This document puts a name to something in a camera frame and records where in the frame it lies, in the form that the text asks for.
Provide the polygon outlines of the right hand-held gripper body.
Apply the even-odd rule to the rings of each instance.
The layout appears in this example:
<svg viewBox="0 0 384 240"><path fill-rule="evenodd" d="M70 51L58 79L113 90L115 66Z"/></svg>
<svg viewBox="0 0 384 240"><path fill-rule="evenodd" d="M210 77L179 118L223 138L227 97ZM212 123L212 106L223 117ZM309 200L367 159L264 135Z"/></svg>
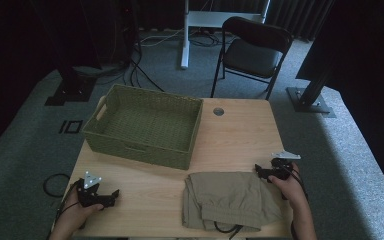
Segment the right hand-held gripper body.
<svg viewBox="0 0 384 240"><path fill-rule="evenodd" d="M288 151L281 151L272 154L271 160L272 169L271 175L276 176L281 180L287 180L293 171L292 160L300 160L299 154L294 154Z"/></svg>

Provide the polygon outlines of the khaki pants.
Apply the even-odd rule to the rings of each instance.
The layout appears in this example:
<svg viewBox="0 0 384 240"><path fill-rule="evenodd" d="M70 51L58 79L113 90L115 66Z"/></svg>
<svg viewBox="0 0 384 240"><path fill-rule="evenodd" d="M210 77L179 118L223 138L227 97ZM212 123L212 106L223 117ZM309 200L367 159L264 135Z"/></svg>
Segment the khaki pants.
<svg viewBox="0 0 384 240"><path fill-rule="evenodd" d="M251 172L198 172L185 179L182 225L229 234L257 232L282 219L268 186Z"/></svg>

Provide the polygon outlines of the black metal stand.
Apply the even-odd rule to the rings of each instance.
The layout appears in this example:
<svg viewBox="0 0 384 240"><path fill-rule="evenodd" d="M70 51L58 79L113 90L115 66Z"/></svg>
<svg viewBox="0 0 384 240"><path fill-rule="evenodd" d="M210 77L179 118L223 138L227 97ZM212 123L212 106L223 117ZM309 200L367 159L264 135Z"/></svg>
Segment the black metal stand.
<svg viewBox="0 0 384 240"><path fill-rule="evenodd" d="M47 34L49 54L62 78L54 95L46 100L46 106L63 106L66 102L88 102L97 81L94 77L79 76L73 68L54 17L58 1L41 0L36 6Z"/></svg>
<svg viewBox="0 0 384 240"><path fill-rule="evenodd" d="M325 103L324 98L321 96L322 89L333 71L336 57L337 54L333 53L332 56L328 58L327 66L321 75L316 80L311 81L306 88L286 88L286 92L296 112L319 113L324 118L336 117L333 109Z"/></svg>

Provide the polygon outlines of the black folding chair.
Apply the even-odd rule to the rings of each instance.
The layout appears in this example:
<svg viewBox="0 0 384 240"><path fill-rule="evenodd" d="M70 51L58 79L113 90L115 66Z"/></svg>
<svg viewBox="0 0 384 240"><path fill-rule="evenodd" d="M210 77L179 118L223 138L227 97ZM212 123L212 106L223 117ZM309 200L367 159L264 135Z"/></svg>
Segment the black folding chair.
<svg viewBox="0 0 384 240"><path fill-rule="evenodd" d="M222 25L222 47L219 52L210 96L217 81L226 73L267 84L268 100L276 83L284 59L293 42L285 29L233 16Z"/></svg>

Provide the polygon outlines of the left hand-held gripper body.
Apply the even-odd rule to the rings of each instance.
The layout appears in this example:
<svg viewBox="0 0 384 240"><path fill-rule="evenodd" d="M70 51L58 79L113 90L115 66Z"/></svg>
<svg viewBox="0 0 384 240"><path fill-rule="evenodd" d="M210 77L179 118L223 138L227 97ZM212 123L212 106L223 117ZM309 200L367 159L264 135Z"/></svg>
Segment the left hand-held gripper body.
<svg viewBox="0 0 384 240"><path fill-rule="evenodd" d="M83 207L89 207L95 204L101 204L101 200L109 198L108 196L99 196L99 189L102 178L86 171L83 178L77 182L76 191L78 200Z"/></svg>

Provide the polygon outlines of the person's left hand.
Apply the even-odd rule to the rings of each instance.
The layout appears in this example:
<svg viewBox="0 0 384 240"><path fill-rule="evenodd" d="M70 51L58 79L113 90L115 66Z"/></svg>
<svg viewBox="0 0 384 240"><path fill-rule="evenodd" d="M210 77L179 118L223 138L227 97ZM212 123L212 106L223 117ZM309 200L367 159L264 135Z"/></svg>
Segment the person's left hand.
<svg viewBox="0 0 384 240"><path fill-rule="evenodd" d="M57 222L82 223L83 225L90 215L97 213L103 208L104 207L101 204L83 207L78 201L77 192L74 191L69 194Z"/></svg>

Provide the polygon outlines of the white desk frame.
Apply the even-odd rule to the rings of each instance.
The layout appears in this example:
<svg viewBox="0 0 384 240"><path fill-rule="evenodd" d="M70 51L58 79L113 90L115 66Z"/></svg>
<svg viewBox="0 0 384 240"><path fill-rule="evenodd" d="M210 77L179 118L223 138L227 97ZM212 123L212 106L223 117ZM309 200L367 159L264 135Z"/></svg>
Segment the white desk frame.
<svg viewBox="0 0 384 240"><path fill-rule="evenodd" d="M190 0L184 0L184 35L183 47L180 67L187 69L189 67L189 28L190 27L205 27L205 28L221 28L225 20L233 16L240 16L248 20L264 23L267 19L267 13L271 0L263 0L263 9L260 13L239 13L239 12L219 12L219 11L204 11L190 10Z"/></svg>

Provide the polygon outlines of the person's right hand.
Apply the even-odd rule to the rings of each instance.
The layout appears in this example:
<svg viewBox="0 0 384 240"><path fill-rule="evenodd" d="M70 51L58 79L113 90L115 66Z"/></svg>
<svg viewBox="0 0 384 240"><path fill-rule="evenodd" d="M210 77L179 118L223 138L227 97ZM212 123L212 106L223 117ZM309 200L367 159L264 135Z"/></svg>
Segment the person's right hand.
<svg viewBox="0 0 384 240"><path fill-rule="evenodd" d="M287 180L281 180L275 176L269 176L271 182L279 188L281 193L289 201L291 208L296 210L307 203L307 199L302 188L298 166L293 163L293 171Z"/></svg>

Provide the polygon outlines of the green woven basket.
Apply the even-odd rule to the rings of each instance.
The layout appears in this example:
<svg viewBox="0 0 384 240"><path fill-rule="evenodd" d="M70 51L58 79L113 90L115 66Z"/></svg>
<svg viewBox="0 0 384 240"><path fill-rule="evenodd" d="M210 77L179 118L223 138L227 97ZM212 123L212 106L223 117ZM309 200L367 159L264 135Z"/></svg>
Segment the green woven basket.
<svg viewBox="0 0 384 240"><path fill-rule="evenodd" d="M95 152L187 170L202 109L199 98L114 85L83 134Z"/></svg>

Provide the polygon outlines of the dark pleated curtain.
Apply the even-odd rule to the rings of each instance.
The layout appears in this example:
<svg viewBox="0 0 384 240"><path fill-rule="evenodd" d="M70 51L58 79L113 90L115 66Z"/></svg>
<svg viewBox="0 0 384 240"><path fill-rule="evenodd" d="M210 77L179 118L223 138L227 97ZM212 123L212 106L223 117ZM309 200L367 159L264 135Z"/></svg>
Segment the dark pleated curtain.
<svg viewBox="0 0 384 240"><path fill-rule="evenodd" d="M267 24L282 27L298 39L316 39L335 0L270 0Z"/></svg>

